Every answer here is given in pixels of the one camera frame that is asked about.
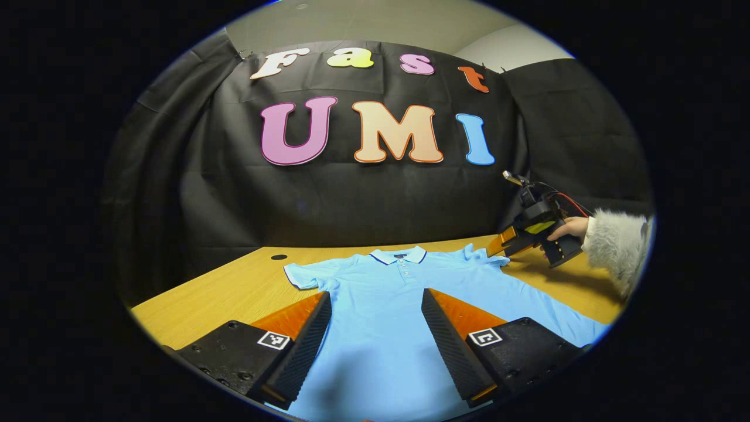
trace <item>orange letter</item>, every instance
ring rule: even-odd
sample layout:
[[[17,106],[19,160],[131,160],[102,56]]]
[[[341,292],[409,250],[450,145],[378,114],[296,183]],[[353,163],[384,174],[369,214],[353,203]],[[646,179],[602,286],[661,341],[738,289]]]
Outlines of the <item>orange letter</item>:
[[[432,116],[435,112],[425,106],[412,105],[406,109],[401,123],[391,115],[386,106],[377,101],[358,101],[352,108],[362,117],[362,148],[354,153],[354,159],[361,163],[377,163],[386,159],[386,152],[380,149],[380,140],[401,160],[407,150],[409,139],[412,151],[409,158],[421,163],[438,163],[443,153],[438,151],[435,133],[432,129]]]
[[[462,71],[464,75],[466,75],[466,80],[469,81],[469,85],[473,86],[474,89],[481,92],[489,92],[490,89],[484,85],[482,85],[480,80],[483,80],[485,77],[482,75],[476,73],[474,68],[470,68],[469,66],[460,66],[458,68],[459,71]]]
[[[309,48],[300,48],[297,50],[289,50],[282,51],[281,53],[269,54],[266,56],[263,66],[261,66],[260,69],[258,69],[258,71],[250,77],[250,79],[260,79],[262,77],[275,75],[281,72],[279,65],[289,66],[294,63],[294,61],[297,59],[298,54],[300,56],[304,56],[309,52]]]

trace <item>wall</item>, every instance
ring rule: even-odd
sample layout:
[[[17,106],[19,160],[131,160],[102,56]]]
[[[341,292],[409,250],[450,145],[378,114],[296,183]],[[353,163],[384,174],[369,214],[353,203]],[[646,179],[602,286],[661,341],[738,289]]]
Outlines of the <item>wall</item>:
[[[238,50],[246,50],[243,57],[250,51],[336,40],[383,41],[453,54],[516,23],[473,0],[283,0],[238,18],[226,31]]]
[[[465,46],[454,56],[484,63],[495,72],[553,59],[573,59],[553,41],[524,24],[516,24],[491,32]]]

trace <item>white fur sleeve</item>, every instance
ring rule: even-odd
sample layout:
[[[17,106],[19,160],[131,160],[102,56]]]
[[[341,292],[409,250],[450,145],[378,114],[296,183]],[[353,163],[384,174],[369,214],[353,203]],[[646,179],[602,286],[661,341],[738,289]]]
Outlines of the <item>white fur sleeve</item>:
[[[597,209],[589,218],[582,249],[589,265],[605,268],[617,290],[624,297],[636,283],[639,269],[647,255],[647,220]]]

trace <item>wooden table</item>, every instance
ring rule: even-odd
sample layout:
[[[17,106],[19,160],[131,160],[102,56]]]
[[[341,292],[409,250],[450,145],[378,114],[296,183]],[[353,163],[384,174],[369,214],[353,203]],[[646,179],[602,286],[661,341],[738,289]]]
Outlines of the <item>wooden table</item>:
[[[486,247],[494,235],[419,243],[428,252],[452,252],[468,243]],[[375,249],[408,249],[415,244],[351,248],[264,247],[190,280],[132,308],[133,316],[159,345],[179,349],[229,320],[246,324],[312,296],[316,288],[297,290],[284,275],[287,264],[306,265],[332,258],[367,255]],[[288,258],[274,261],[273,255]],[[553,270],[538,249],[511,257],[502,271],[547,292],[591,319],[610,324],[620,313],[619,300],[607,272],[592,270],[585,254]]]

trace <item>black backdrop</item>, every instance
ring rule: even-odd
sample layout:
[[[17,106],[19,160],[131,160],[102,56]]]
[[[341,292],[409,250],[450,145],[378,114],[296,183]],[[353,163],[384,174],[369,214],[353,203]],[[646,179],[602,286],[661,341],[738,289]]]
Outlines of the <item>black backdrop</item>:
[[[370,50],[374,64],[326,64],[347,47]],[[519,211],[504,170],[551,184],[590,209],[650,211],[645,160],[627,116],[574,59],[498,74],[382,42],[316,42],[268,53],[298,48],[310,52],[251,81],[267,53],[243,60],[221,30],[165,70],[124,120],[103,209],[129,306],[261,246],[374,246],[496,233]],[[427,56],[435,73],[404,72],[405,53]],[[467,65],[484,76],[488,93],[467,83],[458,70]],[[299,145],[310,130],[305,102],[320,96],[338,99],[322,153],[300,165],[266,161],[261,111],[294,103],[286,139]],[[397,120],[410,105],[432,108],[443,160],[388,154],[380,163],[357,162],[356,101],[382,102]],[[483,119],[494,164],[465,159],[469,145],[457,113]]]

